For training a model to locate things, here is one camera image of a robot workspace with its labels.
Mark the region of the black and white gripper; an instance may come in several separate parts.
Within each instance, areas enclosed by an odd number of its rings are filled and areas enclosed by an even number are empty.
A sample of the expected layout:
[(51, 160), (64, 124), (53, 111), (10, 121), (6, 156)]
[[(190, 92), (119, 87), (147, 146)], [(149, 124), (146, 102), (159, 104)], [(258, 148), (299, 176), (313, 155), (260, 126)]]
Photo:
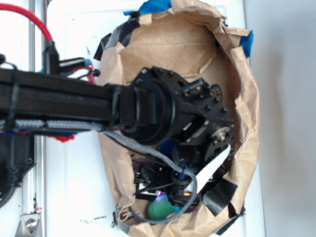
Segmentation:
[(138, 149), (146, 160), (136, 162), (134, 194), (153, 200), (165, 193), (172, 205), (185, 206), (195, 193), (191, 206), (200, 201), (206, 206), (227, 206), (235, 193), (234, 184), (223, 179), (228, 172), (226, 163), (234, 154), (233, 141), (232, 133), (214, 133), (197, 146), (176, 142), (171, 157)]

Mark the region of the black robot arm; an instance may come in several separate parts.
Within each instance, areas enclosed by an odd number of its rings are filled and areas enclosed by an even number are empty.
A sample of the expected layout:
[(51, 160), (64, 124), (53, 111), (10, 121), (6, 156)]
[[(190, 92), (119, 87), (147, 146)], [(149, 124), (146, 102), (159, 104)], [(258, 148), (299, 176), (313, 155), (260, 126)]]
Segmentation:
[(95, 130), (147, 158), (135, 178), (136, 196), (164, 191), (175, 206), (194, 206), (228, 155), (235, 121), (204, 79), (144, 68), (130, 85), (98, 86), (79, 79), (0, 71), (0, 203), (23, 175), (34, 135), (70, 138)]

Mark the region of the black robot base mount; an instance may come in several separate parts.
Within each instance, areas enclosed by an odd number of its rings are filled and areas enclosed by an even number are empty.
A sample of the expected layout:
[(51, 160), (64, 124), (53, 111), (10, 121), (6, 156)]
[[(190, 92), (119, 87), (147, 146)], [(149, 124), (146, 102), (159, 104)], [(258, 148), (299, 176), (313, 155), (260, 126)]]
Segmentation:
[(32, 135), (0, 135), (0, 198), (9, 197), (35, 165)]

